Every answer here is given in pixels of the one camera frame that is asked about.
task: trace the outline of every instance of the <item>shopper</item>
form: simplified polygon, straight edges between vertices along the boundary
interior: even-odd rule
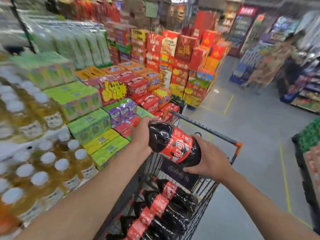
[[[132,142],[106,169],[40,215],[17,239],[91,240],[130,179],[151,153],[148,146],[150,120],[145,117],[132,129]],[[200,137],[195,138],[201,148],[201,162],[184,170],[209,176],[227,187],[250,215],[264,239],[320,239],[293,216],[282,212],[243,175],[236,172],[218,147]]]
[[[272,82],[288,57],[290,55],[295,56],[296,48],[292,46],[293,41],[294,34],[290,33],[283,42],[276,43],[274,47],[262,57],[256,69],[249,77],[249,80],[242,84],[241,87],[245,88],[251,82],[256,82],[259,85],[258,93],[260,93],[263,88]]]

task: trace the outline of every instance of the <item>hand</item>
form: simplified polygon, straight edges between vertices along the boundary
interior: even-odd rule
[[[234,172],[226,154],[214,144],[198,136],[194,137],[201,149],[201,161],[198,165],[184,168],[188,173],[211,177],[214,181],[223,183],[230,173]]]
[[[142,154],[141,157],[146,158],[152,152],[149,146],[149,127],[150,121],[157,121],[158,118],[144,117],[136,127],[131,128],[131,144],[138,149],[138,153]]]

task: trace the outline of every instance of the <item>supermarket aisle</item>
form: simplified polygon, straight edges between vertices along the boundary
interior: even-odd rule
[[[204,107],[199,107],[196,111],[187,110],[186,115],[242,142],[243,148],[235,161],[235,169],[288,212],[280,141],[292,213],[311,225],[309,207],[304,198],[291,137],[316,116],[281,103],[273,84],[257,96],[252,89],[243,91],[237,84],[229,82],[237,63],[238,60],[235,58],[226,58],[218,80],[202,103]],[[186,123],[183,123],[181,128],[187,133],[199,131]],[[234,154],[234,146],[206,133],[202,135],[218,145],[228,156]],[[220,185],[193,239],[263,238],[240,203]]]

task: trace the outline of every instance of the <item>cola bottle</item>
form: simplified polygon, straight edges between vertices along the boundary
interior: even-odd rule
[[[184,208],[169,202],[165,196],[155,190],[144,190],[142,195],[152,214],[175,226],[179,233],[187,230],[190,220]]]
[[[189,193],[186,193],[182,188],[175,186],[173,182],[167,179],[154,178],[159,192],[174,204],[179,205],[194,213],[198,205],[198,200]]]
[[[130,240],[125,235],[119,235],[119,234],[108,234],[106,235],[106,240]]]
[[[198,165],[201,150],[197,140],[186,135],[178,127],[167,122],[151,122],[149,127],[149,146],[182,167]]]
[[[135,216],[120,217],[122,232],[130,240],[160,240]]]
[[[157,234],[161,240],[174,240],[177,238],[178,233],[175,233],[174,229],[167,222],[152,214],[144,201],[133,202],[132,207],[136,217],[148,229]]]

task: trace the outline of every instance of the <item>shopping cart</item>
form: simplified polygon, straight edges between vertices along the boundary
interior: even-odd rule
[[[179,125],[181,120],[184,120],[196,126],[197,128],[236,146],[235,154],[230,160],[231,165],[234,163],[242,147],[240,142],[230,139],[221,133],[213,131],[204,125],[192,121],[180,113],[175,111],[170,111],[170,113],[178,118],[178,120],[175,122],[176,126]],[[192,238],[199,221],[203,216],[219,183],[213,181],[212,179],[201,177],[200,175],[184,172],[183,168],[178,164],[175,164],[174,162],[164,158],[158,153],[152,153],[126,186],[111,213],[108,215],[107,219],[95,235],[94,240],[104,239],[108,233],[121,233],[119,221],[120,216],[134,215],[134,211],[131,208],[131,202],[144,200],[143,196],[140,194],[142,189],[158,190],[156,184],[154,183],[155,177],[159,179],[168,179],[175,185],[181,187],[187,193],[190,193],[198,198],[199,204],[190,219],[188,230],[179,237],[179,240],[189,240]]]

